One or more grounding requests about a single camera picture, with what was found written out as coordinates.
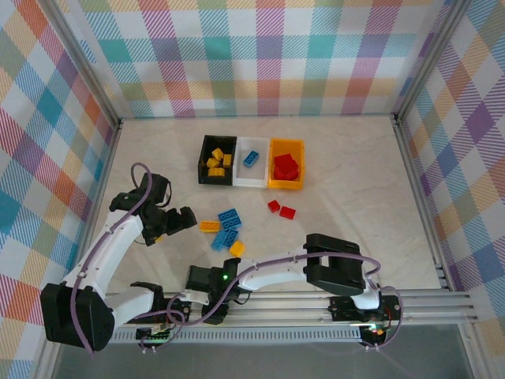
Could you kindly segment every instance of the yellow lego brick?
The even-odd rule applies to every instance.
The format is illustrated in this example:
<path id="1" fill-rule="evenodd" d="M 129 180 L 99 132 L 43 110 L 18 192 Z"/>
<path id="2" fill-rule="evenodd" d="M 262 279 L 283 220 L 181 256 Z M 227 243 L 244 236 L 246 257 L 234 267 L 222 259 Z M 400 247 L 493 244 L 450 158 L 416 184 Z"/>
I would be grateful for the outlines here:
<path id="1" fill-rule="evenodd" d="M 235 243 L 230 247 L 230 254 L 240 258 L 244 253 L 245 245 L 240 241 L 235 241 Z"/>
<path id="2" fill-rule="evenodd" d="M 224 168 L 221 167 L 209 168 L 208 176 L 224 176 Z"/>
<path id="3" fill-rule="evenodd" d="M 223 167 L 230 167 L 231 166 L 231 154 L 225 154 L 223 158 Z"/>
<path id="4" fill-rule="evenodd" d="M 207 160 L 207 167 L 208 168 L 215 168 L 219 165 L 219 161 L 217 159 L 214 159 L 214 158 L 209 158 Z"/>
<path id="5" fill-rule="evenodd" d="M 217 148 L 216 150 L 214 150 L 212 152 L 212 156 L 214 158 L 216 158 L 219 162 L 221 162 L 221 159 L 223 159 L 224 154 L 223 154 L 223 151 L 221 151 L 220 148 Z"/>
<path id="6" fill-rule="evenodd" d="M 202 221 L 200 223 L 200 231 L 204 233 L 217 233 L 221 223 L 219 221 Z"/>

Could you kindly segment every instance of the plaid wall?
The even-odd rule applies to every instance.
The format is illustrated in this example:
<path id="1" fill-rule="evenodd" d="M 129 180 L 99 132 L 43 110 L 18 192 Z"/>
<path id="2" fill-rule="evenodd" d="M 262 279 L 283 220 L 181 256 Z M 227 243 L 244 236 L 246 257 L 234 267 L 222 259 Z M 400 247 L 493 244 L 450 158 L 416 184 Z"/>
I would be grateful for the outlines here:
<path id="1" fill-rule="evenodd" d="M 474 0 L 407 118 L 443 253 L 505 373 L 505 0 Z"/>
<path id="2" fill-rule="evenodd" d="M 45 337 L 39 294 L 72 266 L 112 129 L 35 0 L 0 12 L 0 377 Z"/>
<path id="3" fill-rule="evenodd" d="M 443 4 L 58 2 L 122 114 L 137 118 L 389 114 Z"/>

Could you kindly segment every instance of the red lego brick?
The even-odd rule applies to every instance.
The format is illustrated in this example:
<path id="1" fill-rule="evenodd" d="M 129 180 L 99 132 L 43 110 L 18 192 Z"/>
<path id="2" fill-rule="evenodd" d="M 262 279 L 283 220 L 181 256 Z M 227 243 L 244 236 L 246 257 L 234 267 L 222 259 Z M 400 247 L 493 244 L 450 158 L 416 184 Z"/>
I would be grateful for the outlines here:
<path id="1" fill-rule="evenodd" d="M 272 213 L 277 212 L 277 211 L 281 208 L 281 206 L 280 206 L 280 204 L 277 202 L 277 200 L 273 200 L 273 201 L 269 202 L 269 203 L 268 203 L 268 207 L 270 208 L 270 211 L 271 211 Z"/>
<path id="2" fill-rule="evenodd" d="M 286 176 L 286 180 L 294 180 L 298 177 L 298 170 L 291 170 L 284 176 Z"/>
<path id="3" fill-rule="evenodd" d="M 279 167 L 284 173 L 298 169 L 298 163 L 293 159 L 291 154 L 284 154 L 283 156 L 276 156 L 274 158 L 276 167 Z"/>
<path id="4" fill-rule="evenodd" d="M 292 219 L 294 219 L 294 214 L 296 212 L 297 212 L 296 209 L 282 207 L 281 212 L 279 213 L 279 216 L 292 220 Z"/>
<path id="5" fill-rule="evenodd" d="M 280 167 L 275 167 L 274 169 L 274 179 L 275 180 L 286 180 L 286 176 L 282 172 Z"/>

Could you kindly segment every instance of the metal frame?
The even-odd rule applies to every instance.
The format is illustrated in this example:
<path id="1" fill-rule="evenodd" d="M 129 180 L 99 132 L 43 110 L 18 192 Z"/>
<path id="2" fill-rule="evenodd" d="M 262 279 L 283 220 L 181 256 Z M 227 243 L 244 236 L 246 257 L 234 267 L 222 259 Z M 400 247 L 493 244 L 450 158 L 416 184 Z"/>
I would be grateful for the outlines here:
<path id="1" fill-rule="evenodd" d="M 397 118 L 401 122 L 404 122 L 406 116 L 409 114 L 413 105 L 415 104 L 417 97 L 421 93 L 422 88 L 425 86 L 430 74 L 438 63 L 440 57 L 445 50 L 445 47 L 449 43 L 455 29 L 459 25 L 459 21 L 465 15 L 472 0 L 454 0 L 452 7 L 447 13 L 447 17 L 443 21 L 442 28 L 437 33 L 435 39 L 433 40 L 431 46 L 428 48 L 428 53 L 426 58 L 419 70 L 419 73 L 414 78 L 411 86 L 409 87 L 405 99 L 403 100 L 402 106 L 400 107 Z"/>
<path id="2" fill-rule="evenodd" d="M 416 167 L 412 161 L 412 152 L 410 151 L 408 141 L 402 128 L 395 121 L 394 117 L 391 117 L 391 126 L 395 132 L 396 141 L 398 142 L 398 148 L 400 154 L 402 155 L 403 164 L 405 165 L 405 170 L 407 177 L 409 178 L 410 188 L 412 189 L 413 198 L 416 201 L 417 210 L 419 211 L 419 216 L 425 229 L 426 239 L 428 240 L 429 249 L 432 252 L 433 261 L 436 265 L 442 265 L 445 269 L 445 274 L 447 278 L 447 285 L 451 290 L 455 289 L 455 282 L 453 281 L 451 274 L 449 272 L 447 262 L 442 253 L 442 246 L 438 239 L 436 233 L 435 224 L 433 223 L 432 217 L 429 213 L 428 203 L 426 201 L 426 196 L 423 193 L 423 187 L 419 175 L 416 172 Z"/>
<path id="3" fill-rule="evenodd" d="M 38 0 L 38 3 L 51 26 L 56 31 L 56 34 L 62 41 L 69 57 L 72 59 L 74 65 L 76 65 L 77 71 L 82 76 L 84 82 L 89 87 L 96 101 L 102 108 L 102 111 L 107 117 L 107 121 L 114 127 L 118 127 L 121 124 L 122 118 L 119 116 L 118 112 L 114 108 L 114 105 L 103 90 L 103 86 L 94 74 L 91 63 L 88 61 L 84 52 L 80 48 L 72 29 L 69 27 L 62 14 L 62 11 L 52 0 Z"/>
<path id="4" fill-rule="evenodd" d="M 403 298 L 404 325 L 465 324 L 477 319 L 470 297 L 465 292 L 449 290 L 400 290 Z M 176 294 L 166 293 L 166 297 Z M 327 310 L 330 297 L 326 291 L 259 291 L 253 292 L 244 305 L 230 304 L 226 320 L 217 329 L 255 327 L 334 327 L 359 325 L 333 322 Z M 201 306 L 193 305 L 190 321 L 201 317 Z M 153 327 L 159 324 L 127 324 L 127 328 Z M 211 328 L 200 324 L 192 328 Z"/>

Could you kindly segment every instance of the blue lego brick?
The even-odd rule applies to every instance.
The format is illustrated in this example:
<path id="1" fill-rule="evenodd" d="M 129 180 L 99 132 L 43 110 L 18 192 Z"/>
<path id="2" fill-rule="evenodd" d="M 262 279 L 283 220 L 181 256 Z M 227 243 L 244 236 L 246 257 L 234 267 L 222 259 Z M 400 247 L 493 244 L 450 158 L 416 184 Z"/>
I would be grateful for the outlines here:
<path id="1" fill-rule="evenodd" d="M 223 246 L 227 247 L 228 249 L 234 244 L 234 242 L 237 240 L 238 237 L 238 231 L 235 229 L 230 229 L 228 231 L 228 235 L 226 236 L 226 239 L 224 240 Z"/>
<path id="2" fill-rule="evenodd" d="M 221 251 L 223 248 L 223 243 L 226 241 L 226 237 L 228 236 L 228 231 L 220 231 L 214 238 L 214 242 L 211 245 L 211 248 L 215 251 Z"/>
<path id="3" fill-rule="evenodd" d="M 258 152 L 255 152 L 252 150 L 247 158 L 244 159 L 244 166 L 246 167 L 252 167 L 254 163 L 260 158 L 260 154 Z"/>
<path id="4" fill-rule="evenodd" d="M 235 208 L 228 209 L 227 211 L 218 214 L 219 221 L 221 222 L 224 220 L 232 219 L 234 217 L 238 217 L 237 209 Z"/>
<path id="5" fill-rule="evenodd" d="M 234 217 L 232 219 L 226 219 L 221 222 L 221 225 L 223 226 L 223 229 L 225 231 L 229 229 L 237 229 L 238 227 L 242 226 L 242 222 L 240 220 L 240 217 Z"/>

